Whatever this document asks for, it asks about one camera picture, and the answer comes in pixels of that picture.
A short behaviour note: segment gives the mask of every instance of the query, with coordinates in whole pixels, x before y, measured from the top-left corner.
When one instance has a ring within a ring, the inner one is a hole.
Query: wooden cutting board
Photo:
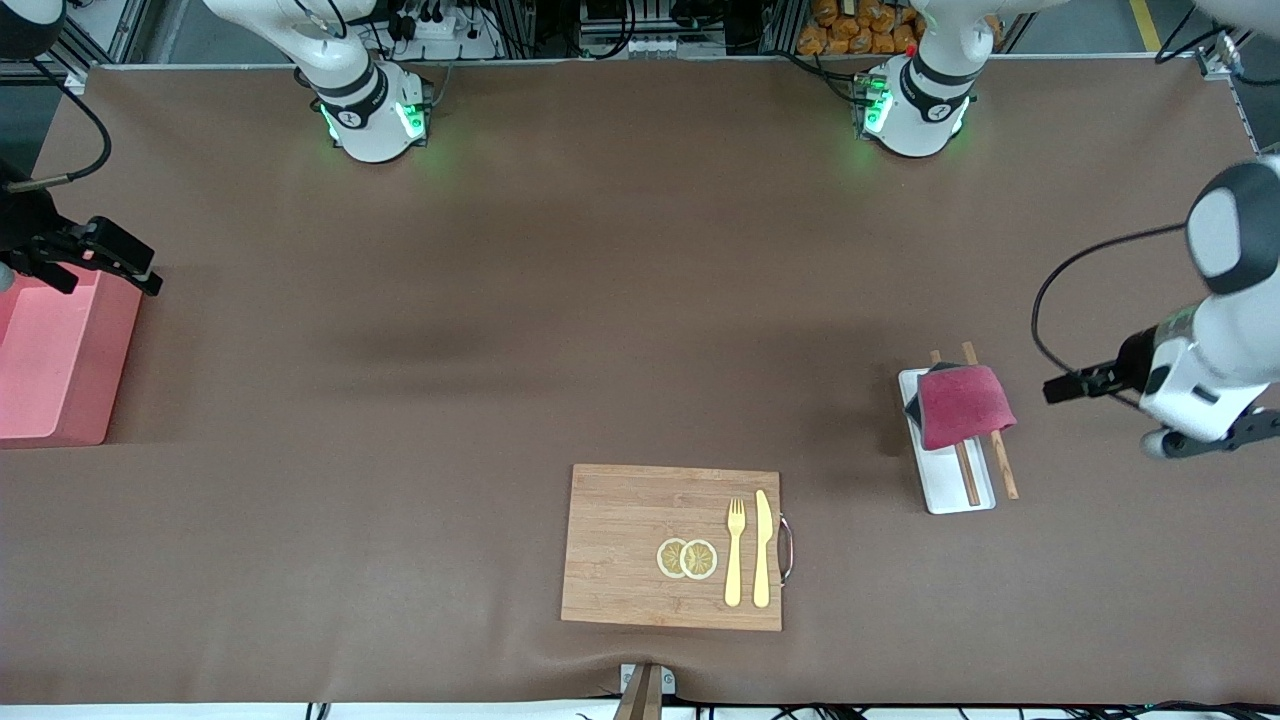
[[[755,491],[773,515],[768,543],[769,605],[755,607]],[[742,533],[742,602],[724,605],[728,569],[728,502],[746,505]],[[716,628],[782,629],[778,571],[778,474],[746,470],[575,465],[564,550],[561,620]],[[704,580],[672,579],[658,568],[667,538],[705,539],[716,547],[716,571]]]

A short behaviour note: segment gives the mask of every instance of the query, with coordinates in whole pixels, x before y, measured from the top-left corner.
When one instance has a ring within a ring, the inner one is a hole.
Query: lemon slice
[[[716,548],[704,539],[689,541],[680,553],[680,569],[691,580],[705,580],[716,571]]]
[[[678,579],[685,577],[680,568],[680,556],[685,552],[685,541],[671,538],[658,546],[658,569],[668,578]]]

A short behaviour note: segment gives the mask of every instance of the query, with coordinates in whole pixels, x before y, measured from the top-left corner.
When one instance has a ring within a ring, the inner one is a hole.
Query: chopstick
[[[974,351],[973,343],[966,340],[960,347],[964,350],[965,363],[977,365],[978,354]],[[1014,483],[1014,469],[1009,465],[1009,454],[1005,451],[1005,436],[1000,430],[991,432],[991,446],[996,448],[1000,477],[1005,480],[1005,495],[1009,496],[1009,500],[1018,500],[1018,484]]]
[[[942,354],[937,350],[931,351],[929,361],[937,365],[942,361]],[[978,483],[973,479],[973,465],[969,464],[969,450],[964,441],[956,443],[955,448],[956,456],[960,459],[960,474],[964,475],[964,492],[969,496],[969,506],[977,507],[980,501],[978,500]]]

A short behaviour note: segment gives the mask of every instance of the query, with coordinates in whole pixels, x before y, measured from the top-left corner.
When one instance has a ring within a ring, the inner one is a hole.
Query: white bracket
[[[635,664],[626,664],[622,666],[620,673],[622,682],[618,683],[618,692],[627,692],[627,684],[631,683],[631,675],[634,675],[635,671]],[[658,666],[658,671],[662,673],[662,694],[676,694],[676,674],[662,665]]]

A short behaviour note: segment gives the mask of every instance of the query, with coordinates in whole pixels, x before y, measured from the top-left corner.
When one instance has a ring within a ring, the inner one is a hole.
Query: white tray
[[[897,386],[902,391],[902,407],[915,397],[920,375],[927,372],[925,368],[902,370],[897,374]],[[973,468],[973,482],[978,486],[978,505],[969,505],[969,493],[964,489],[964,475],[955,447],[924,450],[920,446],[920,428],[915,427],[905,414],[902,419],[911,432],[911,450],[915,451],[915,466],[920,469],[920,487],[924,488],[924,505],[929,512],[945,515],[996,507],[996,493],[991,489],[991,474],[987,473],[987,457],[982,454],[978,438],[964,441],[965,450],[969,451],[969,465]]]

